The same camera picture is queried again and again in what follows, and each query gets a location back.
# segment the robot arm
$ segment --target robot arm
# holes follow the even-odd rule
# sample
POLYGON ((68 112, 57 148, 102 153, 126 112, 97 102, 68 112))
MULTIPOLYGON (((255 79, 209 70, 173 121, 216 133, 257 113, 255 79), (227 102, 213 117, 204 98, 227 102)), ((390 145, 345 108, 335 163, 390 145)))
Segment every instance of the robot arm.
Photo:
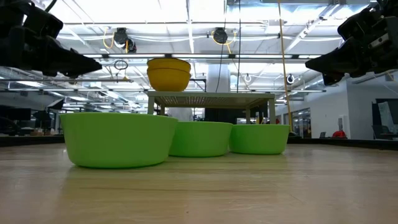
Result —
POLYGON ((92 58, 60 46, 55 39, 62 27, 62 21, 32 2, 0 6, 0 66, 38 70, 51 77, 60 72, 70 78, 102 69, 92 58))
POLYGON ((398 0, 377 0, 338 28, 345 41, 336 50, 309 60, 307 68, 321 72, 325 85, 367 72, 398 68, 398 0))

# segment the hanging cable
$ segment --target hanging cable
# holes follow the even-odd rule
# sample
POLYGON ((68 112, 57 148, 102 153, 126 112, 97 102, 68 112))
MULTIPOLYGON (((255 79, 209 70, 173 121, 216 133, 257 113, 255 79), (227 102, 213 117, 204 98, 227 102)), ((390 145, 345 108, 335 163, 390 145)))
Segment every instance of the hanging cable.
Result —
POLYGON ((49 12, 55 5, 55 3, 57 2, 57 0, 52 0, 52 2, 49 4, 49 6, 47 6, 44 11, 49 12))
MULTIPOLYGON (((225 27, 226 27, 226 6, 224 6, 224 30, 225 30, 225 27)), ((221 66, 222 66, 222 63, 223 63, 223 52, 224 52, 224 44, 221 45, 220 70, 218 71, 218 80, 217 80, 216 93, 218 91, 218 86, 220 85, 221 66)))
POLYGON ((103 37, 102 41, 103 41, 103 43, 104 43, 104 46, 105 46, 107 49, 111 49, 111 48, 113 47, 113 42, 114 42, 114 32, 113 32, 113 34, 112 34, 112 44, 111 44, 111 46, 109 47, 109 46, 106 45, 106 43, 105 43, 106 31, 108 31, 108 28, 105 28, 104 37, 103 37))
POLYGON ((278 10, 279 10, 279 28, 280 28, 280 46, 282 48, 282 62, 284 64, 284 84, 285 84, 285 96, 287 102, 287 112, 289 117, 290 131, 293 131, 292 124, 292 113, 290 111, 289 96, 287 94, 287 82, 286 82, 286 64, 285 64, 285 45, 284 45, 284 33, 282 29, 282 13, 280 12, 280 0, 278 0, 278 10))
POLYGON ((236 80, 236 93, 239 93, 239 75, 240 75, 240 71, 241 71, 241 46, 242 46, 242 42, 241 42, 241 35, 242 35, 242 30, 241 30, 241 0, 239 0, 239 58, 238 58, 238 79, 236 80))

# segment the metal rack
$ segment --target metal rack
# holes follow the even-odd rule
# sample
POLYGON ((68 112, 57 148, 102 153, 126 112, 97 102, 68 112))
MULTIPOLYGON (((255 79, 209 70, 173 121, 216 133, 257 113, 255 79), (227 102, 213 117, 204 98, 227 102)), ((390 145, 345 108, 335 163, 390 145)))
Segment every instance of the metal rack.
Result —
POLYGON ((250 109, 268 101, 270 123, 275 124, 275 95, 270 93, 203 93, 148 91, 148 114, 154 113, 154 104, 160 114, 166 107, 245 109, 246 123, 250 124, 250 109))

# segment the stacked yellow bowls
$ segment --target stacked yellow bowls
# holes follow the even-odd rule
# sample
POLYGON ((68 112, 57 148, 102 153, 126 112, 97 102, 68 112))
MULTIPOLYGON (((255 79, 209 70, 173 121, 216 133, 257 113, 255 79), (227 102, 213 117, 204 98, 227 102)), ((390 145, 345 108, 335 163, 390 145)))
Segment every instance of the stacked yellow bowls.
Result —
POLYGON ((184 91, 191 77, 191 65, 176 58, 155 58, 147 62, 148 79, 156 91, 184 91))

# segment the shelf leg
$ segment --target shelf leg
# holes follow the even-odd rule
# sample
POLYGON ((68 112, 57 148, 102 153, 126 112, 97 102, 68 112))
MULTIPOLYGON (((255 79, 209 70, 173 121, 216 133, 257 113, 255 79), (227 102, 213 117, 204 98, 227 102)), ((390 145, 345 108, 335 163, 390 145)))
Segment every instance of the shelf leg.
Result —
POLYGON ((155 106, 155 97, 148 97, 148 114, 154 114, 154 106, 155 106))
POLYGON ((251 124, 250 122, 250 109, 246 108, 246 124, 251 124))
POLYGON ((160 106, 160 115, 164 116, 165 109, 166 107, 164 105, 160 106))
POLYGON ((270 124, 276 124, 276 120, 275 120, 275 99, 269 99, 269 123, 270 124))

